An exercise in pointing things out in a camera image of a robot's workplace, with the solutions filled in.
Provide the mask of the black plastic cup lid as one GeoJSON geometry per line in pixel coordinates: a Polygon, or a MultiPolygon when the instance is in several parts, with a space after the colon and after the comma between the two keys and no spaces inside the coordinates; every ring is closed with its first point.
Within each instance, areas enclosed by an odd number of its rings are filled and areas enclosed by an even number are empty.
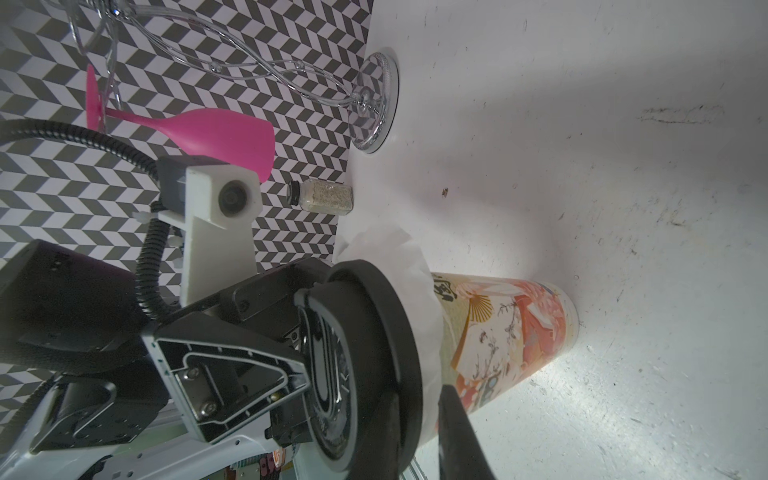
{"type": "Polygon", "coordinates": [[[352,260],[299,290],[294,304],[310,380],[304,410],[321,460],[350,474],[373,411],[392,391],[399,397],[400,475],[416,451],[424,404],[414,336],[394,288],[373,264],[352,260]]]}

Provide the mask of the illustrated paper milk tea cup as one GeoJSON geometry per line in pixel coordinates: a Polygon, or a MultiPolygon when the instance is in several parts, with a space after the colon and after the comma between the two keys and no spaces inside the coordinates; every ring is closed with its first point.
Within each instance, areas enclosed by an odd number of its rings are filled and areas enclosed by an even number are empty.
{"type": "Polygon", "coordinates": [[[557,286],[533,280],[435,273],[443,309],[442,379],[471,414],[574,345],[579,317],[557,286]]]}

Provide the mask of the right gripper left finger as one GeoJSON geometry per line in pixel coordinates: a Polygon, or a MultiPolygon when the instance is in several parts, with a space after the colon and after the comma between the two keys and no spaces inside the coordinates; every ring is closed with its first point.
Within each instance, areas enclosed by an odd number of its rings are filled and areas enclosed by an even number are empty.
{"type": "Polygon", "coordinates": [[[399,397],[383,393],[350,468],[351,480],[393,480],[399,477],[400,450],[399,397]]]}

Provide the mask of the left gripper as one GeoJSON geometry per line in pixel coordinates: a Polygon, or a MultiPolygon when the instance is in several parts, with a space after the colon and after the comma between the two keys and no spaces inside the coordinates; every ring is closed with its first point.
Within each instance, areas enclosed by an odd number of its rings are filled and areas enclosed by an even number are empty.
{"type": "Polygon", "coordinates": [[[278,444],[308,439],[310,386],[295,293],[329,266],[305,258],[273,268],[151,324],[142,340],[187,430],[218,443],[259,420],[278,444]]]}

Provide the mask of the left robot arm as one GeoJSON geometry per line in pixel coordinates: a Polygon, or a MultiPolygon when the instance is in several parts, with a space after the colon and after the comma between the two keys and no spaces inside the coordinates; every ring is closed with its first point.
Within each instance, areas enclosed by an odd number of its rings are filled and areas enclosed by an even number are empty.
{"type": "Polygon", "coordinates": [[[35,240],[1,271],[1,359],[52,377],[1,435],[5,479],[265,478],[317,451],[294,293],[326,265],[256,270],[251,224],[276,140],[264,120],[198,110],[157,124],[183,150],[153,159],[102,133],[8,120],[1,141],[100,150],[159,188],[127,271],[35,240]]]}

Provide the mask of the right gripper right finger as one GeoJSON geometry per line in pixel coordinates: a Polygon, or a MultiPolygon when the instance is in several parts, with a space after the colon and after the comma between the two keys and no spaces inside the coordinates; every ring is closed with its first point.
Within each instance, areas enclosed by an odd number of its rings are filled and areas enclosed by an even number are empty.
{"type": "Polygon", "coordinates": [[[494,480],[457,390],[443,385],[438,418],[439,479],[494,480]]]}

